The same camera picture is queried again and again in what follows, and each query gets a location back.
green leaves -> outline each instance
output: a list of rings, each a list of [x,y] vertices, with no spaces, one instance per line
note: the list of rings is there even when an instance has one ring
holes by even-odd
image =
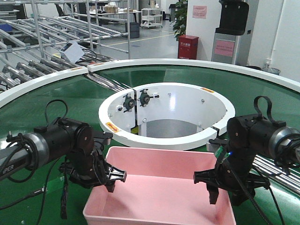
[[[175,37],[178,41],[178,37],[186,34],[187,26],[187,14],[188,14],[188,1],[180,0],[175,4],[175,24],[173,25],[173,30],[175,31]]]

wall outlet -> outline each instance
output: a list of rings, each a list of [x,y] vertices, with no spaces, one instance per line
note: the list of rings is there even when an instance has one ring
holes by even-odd
[[[265,64],[265,65],[270,65],[271,62],[272,62],[272,59],[269,59],[269,58],[266,58],[266,59],[264,60],[264,64]]]

red sign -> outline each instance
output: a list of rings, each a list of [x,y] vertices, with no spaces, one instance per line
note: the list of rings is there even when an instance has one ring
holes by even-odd
[[[234,41],[216,41],[215,54],[224,56],[233,56]]]
[[[206,19],[207,6],[193,6],[193,18]]]

pink tray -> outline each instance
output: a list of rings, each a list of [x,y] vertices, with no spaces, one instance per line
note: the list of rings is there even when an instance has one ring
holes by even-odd
[[[210,205],[194,171],[214,167],[212,153],[111,147],[107,162],[127,171],[113,193],[93,188],[83,214],[89,225],[235,225],[226,191]]]

black strap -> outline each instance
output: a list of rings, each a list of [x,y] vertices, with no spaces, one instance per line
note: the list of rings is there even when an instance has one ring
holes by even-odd
[[[69,107],[68,107],[67,103],[66,103],[64,100],[61,100],[61,99],[55,99],[55,100],[52,100],[52,101],[48,102],[47,105],[46,105],[46,108],[45,108],[45,118],[46,118],[47,126],[49,125],[49,119],[48,119],[48,114],[47,114],[47,108],[48,108],[48,106],[49,106],[51,103],[53,103],[53,102],[62,102],[62,103],[65,105],[65,107],[66,107],[65,114],[61,117],[61,119],[64,119],[65,116],[67,115],[68,111],[69,111]]]
[[[258,107],[258,100],[260,98],[264,98],[266,101],[267,101],[267,104],[268,104],[268,108],[267,108],[267,117],[269,119],[269,121],[276,127],[284,127],[286,126],[286,122],[284,121],[280,121],[280,120],[274,120],[273,117],[272,117],[272,113],[271,113],[271,110],[272,110],[272,102],[271,100],[269,99],[269,97],[267,96],[257,96],[255,99],[254,99],[254,108],[255,110],[257,111],[257,118],[258,120],[262,120],[263,119],[263,113],[262,111],[259,109]]]

